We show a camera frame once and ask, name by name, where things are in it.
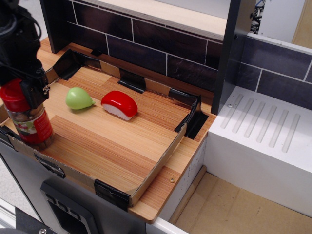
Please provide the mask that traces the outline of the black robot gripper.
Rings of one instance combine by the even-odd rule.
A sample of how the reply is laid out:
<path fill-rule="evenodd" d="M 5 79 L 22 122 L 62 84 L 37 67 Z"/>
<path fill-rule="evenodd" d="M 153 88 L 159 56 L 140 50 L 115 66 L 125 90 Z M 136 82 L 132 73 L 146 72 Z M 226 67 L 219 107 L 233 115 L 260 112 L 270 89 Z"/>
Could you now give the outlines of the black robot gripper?
<path fill-rule="evenodd" d="M 48 79 L 37 59 L 39 48 L 39 43 L 0 45 L 0 83 L 23 79 L 19 84 L 31 109 L 38 108 L 49 98 Z"/>

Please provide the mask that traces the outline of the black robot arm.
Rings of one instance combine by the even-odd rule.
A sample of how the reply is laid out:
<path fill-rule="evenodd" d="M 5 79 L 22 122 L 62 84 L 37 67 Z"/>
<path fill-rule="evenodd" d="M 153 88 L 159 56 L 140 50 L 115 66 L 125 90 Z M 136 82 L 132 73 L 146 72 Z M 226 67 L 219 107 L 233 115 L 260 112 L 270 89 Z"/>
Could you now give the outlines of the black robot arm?
<path fill-rule="evenodd" d="M 37 59 L 41 29 L 18 0 L 0 2 L 0 85 L 20 78 L 21 91 L 32 109 L 49 98 L 48 79 Z"/>

